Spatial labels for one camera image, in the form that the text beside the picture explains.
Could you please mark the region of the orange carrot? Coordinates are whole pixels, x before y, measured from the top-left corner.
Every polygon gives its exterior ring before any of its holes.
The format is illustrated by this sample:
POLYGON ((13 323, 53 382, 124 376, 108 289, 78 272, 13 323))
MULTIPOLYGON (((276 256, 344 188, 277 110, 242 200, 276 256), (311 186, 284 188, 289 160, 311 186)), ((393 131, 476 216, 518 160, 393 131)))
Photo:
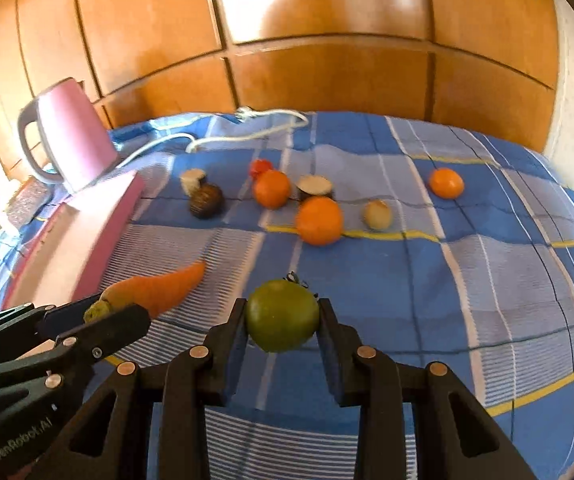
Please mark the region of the orange carrot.
POLYGON ((150 318, 179 306, 201 283, 207 265, 196 261, 174 272, 155 276, 132 276, 107 287, 83 314, 85 323, 107 318, 132 304, 143 307, 150 318))

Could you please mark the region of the dark wrinkled passion fruit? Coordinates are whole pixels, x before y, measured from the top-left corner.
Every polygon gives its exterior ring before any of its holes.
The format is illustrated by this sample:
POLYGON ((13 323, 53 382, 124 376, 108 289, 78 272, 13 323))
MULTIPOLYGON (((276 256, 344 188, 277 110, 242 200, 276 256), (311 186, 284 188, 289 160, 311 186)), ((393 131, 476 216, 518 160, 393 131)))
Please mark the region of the dark wrinkled passion fruit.
POLYGON ((221 188, 215 184, 205 183, 191 194, 189 212, 198 219, 206 220, 221 214, 225 204, 221 188))

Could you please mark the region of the small eggplant chunk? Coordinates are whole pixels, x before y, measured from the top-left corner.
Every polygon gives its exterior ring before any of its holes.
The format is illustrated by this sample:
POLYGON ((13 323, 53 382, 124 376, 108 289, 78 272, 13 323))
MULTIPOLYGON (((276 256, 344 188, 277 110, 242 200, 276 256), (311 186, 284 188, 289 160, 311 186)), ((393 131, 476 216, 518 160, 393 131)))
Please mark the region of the small eggplant chunk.
POLYGON ((191 197, 207 182, 206 171, 200 168, 189 168, 181 173, 180 182, 184 194, 191 197))

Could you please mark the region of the beige round fruit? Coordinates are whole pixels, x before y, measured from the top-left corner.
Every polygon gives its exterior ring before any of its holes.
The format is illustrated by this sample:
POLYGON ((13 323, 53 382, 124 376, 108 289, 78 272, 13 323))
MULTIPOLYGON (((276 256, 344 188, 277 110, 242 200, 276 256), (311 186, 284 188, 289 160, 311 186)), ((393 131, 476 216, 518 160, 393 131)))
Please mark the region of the beige round fruit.
POLYGON ((393 220, 393 213, 384 200, 370 200, 363 208, 362 218, 368 229, 387 231, 393 220))

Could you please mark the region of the red tomato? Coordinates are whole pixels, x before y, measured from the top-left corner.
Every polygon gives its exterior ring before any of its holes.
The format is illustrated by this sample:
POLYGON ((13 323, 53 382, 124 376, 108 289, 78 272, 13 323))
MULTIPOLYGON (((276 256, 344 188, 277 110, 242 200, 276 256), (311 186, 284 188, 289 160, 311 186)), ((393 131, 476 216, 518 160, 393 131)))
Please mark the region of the red tomato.
POLYGON ((257 180, 261 177, 266 171, 270 171, 273 169, 273 164, 270 160, 257 158, 254 159, 249 165, 249 176, 252 180, 257 180))

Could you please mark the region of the large orange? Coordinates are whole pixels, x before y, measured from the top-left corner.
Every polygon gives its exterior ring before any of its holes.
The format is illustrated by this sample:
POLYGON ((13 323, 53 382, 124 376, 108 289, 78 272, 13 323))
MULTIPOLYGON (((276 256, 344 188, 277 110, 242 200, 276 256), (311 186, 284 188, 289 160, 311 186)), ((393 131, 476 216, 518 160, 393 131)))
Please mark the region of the large orange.
POLYGON ((304 243, 313 246, 334 244, 343 234, 343 212, 331 198, 313 196, 299 206, 295 227, 304 243))

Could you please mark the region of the small orange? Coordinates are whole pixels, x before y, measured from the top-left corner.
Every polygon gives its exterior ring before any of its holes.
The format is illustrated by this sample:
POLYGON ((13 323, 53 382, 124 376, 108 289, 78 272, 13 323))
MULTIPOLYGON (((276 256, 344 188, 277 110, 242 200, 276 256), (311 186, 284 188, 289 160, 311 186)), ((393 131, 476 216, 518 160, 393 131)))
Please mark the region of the small orange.
POLYGON ((455 200, 465 191, 462 177, 450 168, 437 168, 428 180, 430 191, 443 200, 455 200))

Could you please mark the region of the large dark eggplant chunk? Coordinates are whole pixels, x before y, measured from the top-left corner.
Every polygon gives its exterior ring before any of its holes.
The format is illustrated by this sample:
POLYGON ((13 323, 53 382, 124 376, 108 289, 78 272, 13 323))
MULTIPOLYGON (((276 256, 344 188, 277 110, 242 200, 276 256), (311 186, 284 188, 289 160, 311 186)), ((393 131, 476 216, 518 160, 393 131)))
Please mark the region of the large dark eggplant chunk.
POLYGON ((306 174, 296 183, 300 203, 312 197, 334 198, 334 185, 329 179, 317 174, 306 174))

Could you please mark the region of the pink rimmed white tray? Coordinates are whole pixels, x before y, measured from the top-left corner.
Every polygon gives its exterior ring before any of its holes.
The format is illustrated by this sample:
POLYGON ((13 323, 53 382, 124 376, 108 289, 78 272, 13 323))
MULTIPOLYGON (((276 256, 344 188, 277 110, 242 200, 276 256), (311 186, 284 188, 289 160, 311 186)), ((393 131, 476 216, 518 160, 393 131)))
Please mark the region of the pink rimmed white tray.
POLYGON ((143 189, 132 170, 61 203, 20 259, 2 307, 59 306, 95 294, 143 189))

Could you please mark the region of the glittery tissue box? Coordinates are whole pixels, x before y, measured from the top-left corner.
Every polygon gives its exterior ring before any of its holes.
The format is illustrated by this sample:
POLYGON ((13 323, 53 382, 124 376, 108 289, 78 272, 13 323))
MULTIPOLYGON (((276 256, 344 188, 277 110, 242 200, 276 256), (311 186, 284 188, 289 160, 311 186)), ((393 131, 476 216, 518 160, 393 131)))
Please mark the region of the glittery tissue box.
POLYGON ((52 199, 52 185, 36 177, 29 177, 14 193, 5 207, 8 224, 20 230, 32 221, 44 205, 52 199))

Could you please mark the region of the pink electric kettle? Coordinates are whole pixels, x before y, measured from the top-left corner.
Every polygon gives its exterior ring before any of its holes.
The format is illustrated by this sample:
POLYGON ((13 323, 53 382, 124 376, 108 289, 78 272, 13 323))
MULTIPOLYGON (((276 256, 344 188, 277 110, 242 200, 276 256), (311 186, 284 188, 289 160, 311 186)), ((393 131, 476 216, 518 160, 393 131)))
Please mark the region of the pink electric kettle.
POLYGON ((45 184, 60 184, 71 194, 95 182, 119 158, 83 84, 72 77, 56 82, 26 104, 17 132, 33 176, 45 184), (44 170, 31 153, 25 134, 31 124, 37 126, 52 172, 44 170))

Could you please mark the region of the blue plaid tablecloth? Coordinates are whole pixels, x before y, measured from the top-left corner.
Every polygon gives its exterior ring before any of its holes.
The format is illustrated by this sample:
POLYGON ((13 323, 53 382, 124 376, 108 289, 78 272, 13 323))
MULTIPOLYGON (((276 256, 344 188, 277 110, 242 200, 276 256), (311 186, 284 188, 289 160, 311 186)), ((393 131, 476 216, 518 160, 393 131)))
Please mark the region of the blue plaid tablecloth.
POLYGON ((574 191, 538 153, 460 128, 365 114, 317 113, 236 125, 225 117, 156 119, 116 134, 121 143, 187 131, 139 157, 145 182, 102 284, 167 272, 205 257, 200 287, 122 352, 167 362, 202 341, 233 301, 293 271, 328 298, 340 322, 396 361, 447 364, 488 408, 534 474, 574 466, 574 191), (270 160, 289 177, 278 209, 255 201, 249 165, 270 160), (180 175, 206 171, 221 214, 189 212, 180 175), (443 200, 428 186, 450 168, 464 193, 443 200), (343 212, 336 243, 304 243, 295 227, 296 183, 333 182, 343 212), (364 206, 384 200, 387 231, 368 229, 364 206))

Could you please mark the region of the wooden wardrobe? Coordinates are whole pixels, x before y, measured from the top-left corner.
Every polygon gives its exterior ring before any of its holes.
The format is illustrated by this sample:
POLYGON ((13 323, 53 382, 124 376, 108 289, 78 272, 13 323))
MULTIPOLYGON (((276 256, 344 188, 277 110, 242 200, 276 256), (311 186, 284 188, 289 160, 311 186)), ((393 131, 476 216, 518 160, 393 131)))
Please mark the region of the wooden wardrobe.
POLYGON ((81 81, 104 125, 180 112, 353 110, 542 151, 553 0, 0 0, 0 163, 22 107, 81 81))

